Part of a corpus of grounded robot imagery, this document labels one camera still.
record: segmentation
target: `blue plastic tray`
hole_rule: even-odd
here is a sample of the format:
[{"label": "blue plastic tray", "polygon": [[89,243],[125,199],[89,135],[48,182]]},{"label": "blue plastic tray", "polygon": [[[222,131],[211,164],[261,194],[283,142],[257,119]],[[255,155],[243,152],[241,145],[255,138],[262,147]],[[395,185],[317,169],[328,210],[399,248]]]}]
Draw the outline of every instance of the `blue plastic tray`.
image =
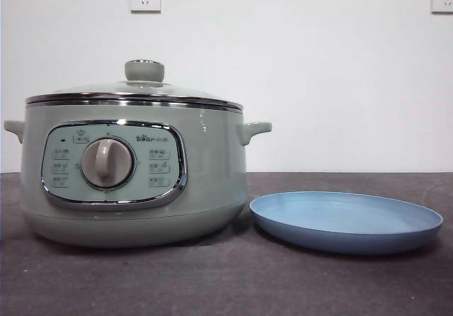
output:
[{"label": "blue plastic tray", "polygon": [[442,216],[396,199],[342,192],[285,192],[250,203],[256,222],[286,242],[341,254],[392,254],[429,242]]}]

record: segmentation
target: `table surface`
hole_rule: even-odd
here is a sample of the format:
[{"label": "table surface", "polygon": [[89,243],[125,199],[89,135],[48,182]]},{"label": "table surface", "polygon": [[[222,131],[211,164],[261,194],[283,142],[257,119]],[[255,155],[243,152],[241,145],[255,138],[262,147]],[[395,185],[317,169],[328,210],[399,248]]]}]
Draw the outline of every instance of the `table surface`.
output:
[{"label": "table surface", "polygon": [[282,191],[401,199],[444,217],[428,245],[393,256],[292,246],[253,223],[248,205],[214,234],[136,249],[87,249],[34,235],[18,174],[1,175],[1,314],[453,315],[453,173],[248,174],[248,202]]}]

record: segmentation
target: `control dial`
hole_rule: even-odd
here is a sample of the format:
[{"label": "control dial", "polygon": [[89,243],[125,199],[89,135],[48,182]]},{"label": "control dial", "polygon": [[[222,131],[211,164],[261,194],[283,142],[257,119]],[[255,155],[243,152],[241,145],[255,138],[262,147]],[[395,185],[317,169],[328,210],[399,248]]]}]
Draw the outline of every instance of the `control dial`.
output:
[{"label": "control dial", "polygon": [[99,139],[82,155],[81,170],[86,180],[101,188],[120,185],[133,166],[134,158],[129,147],[116,139]]}]

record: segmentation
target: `cooker handle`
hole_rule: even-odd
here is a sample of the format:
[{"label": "cooker handle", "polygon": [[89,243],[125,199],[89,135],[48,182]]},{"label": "cooker handle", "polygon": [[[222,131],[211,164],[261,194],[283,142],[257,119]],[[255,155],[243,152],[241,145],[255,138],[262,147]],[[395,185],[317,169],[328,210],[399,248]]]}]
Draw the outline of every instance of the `cooker handle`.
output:
[{"label": "cooker handle", "polygon": [[272,130],[272,123],[244,123],[241,126],[239,137],[241,144],[246,146],[250,143],[250,139],[257,134],[270,132]]},{"label": "cooker handle", "polygon": [[19,142],[22,143],[25,123],[23,121],[6,120],[4,123],[5,130],[17,135]]}]

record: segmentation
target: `electric hot pot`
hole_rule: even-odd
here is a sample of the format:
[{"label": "electric hot pot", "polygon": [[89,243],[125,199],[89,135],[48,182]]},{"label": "electric hot pot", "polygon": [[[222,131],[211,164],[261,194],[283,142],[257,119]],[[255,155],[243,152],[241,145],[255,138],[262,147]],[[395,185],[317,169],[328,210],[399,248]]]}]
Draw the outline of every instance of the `electric hot pot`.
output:
[{"label": "electric hot pot", "polygon": [[164,84],[164,66],[129,61],[127,81],[26,100],[23,216],[48,239],[138,247],[214,232],[246,202],[244,146],[270,123],[242,106]]}]

